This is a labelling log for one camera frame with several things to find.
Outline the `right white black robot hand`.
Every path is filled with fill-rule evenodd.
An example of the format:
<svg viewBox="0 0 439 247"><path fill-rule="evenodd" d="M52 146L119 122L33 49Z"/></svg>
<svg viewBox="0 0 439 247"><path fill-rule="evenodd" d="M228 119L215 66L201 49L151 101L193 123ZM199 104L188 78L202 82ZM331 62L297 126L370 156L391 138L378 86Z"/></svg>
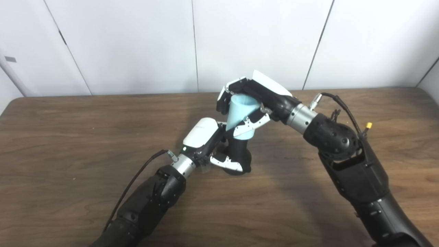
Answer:
<svg viewBox="0 0 439 247"><path fill-rule="evenodd" d="M259 106L235 126L229 123L226 125L229 128L225 131L228 139L260 128L270 120L288 125L293 109L301 104L301 101L279 83L255 70L251 79L240 77L223 86L217 99L216 111L223 115L228 114L232 107L232 96L238 94L256 99Z"/></svg>

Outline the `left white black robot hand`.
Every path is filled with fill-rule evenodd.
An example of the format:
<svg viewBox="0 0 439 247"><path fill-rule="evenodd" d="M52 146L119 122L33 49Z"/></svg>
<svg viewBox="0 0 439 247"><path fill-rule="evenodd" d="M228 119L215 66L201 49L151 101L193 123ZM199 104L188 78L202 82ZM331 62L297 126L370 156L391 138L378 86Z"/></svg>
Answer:
<svg viewBox="0 0 439 247"><path fill-rule="evenodd" d="M225 122L217 122L209 117L200 119L182 142L178 160L174 162L177 170L188 176L196 167L213 164L226 170L243 172L239 162L232 161L223 153L214 152L225 138L225 132Z"/></svg>

